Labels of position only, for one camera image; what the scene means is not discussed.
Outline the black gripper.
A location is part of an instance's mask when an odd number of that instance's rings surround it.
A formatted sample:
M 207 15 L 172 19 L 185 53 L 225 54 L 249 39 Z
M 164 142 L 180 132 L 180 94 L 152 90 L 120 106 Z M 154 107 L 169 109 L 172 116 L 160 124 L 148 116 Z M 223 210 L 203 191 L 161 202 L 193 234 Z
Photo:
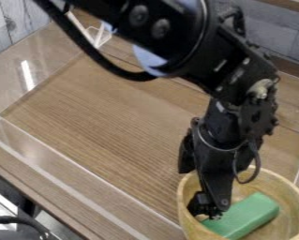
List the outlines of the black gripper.
M 209 137 L 204 119 L 191 119 L 178 146 L 177 172 L 197 174 L 200 189 L 193 191 L 187 205 L 193 217 L 219 219 L 229 209 L 233 181 L 245 184 L 260 172 L 261 143 L 261 139 L 251 139 L 231 146 L 217 144 Z

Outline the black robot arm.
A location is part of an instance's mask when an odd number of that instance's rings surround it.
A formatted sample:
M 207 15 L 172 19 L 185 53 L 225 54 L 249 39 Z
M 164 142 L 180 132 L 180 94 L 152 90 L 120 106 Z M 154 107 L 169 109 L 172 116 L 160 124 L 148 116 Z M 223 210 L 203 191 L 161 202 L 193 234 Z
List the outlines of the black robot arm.
M 177 170 L 197 174 L 189 213 L 217 219 L 229 209 L 239 172 L 260 166 L 263 138 L 277 125 L 277 70 L 245 38 L 243 10 L 219 12 L 212 0 L 64 0 L 132 44 L 142 69 L 130 72 L 92 47 L 50 0 L 33 2 L 108 72 L 134 82 L 180 77 L 209 94 L 180 143 Z

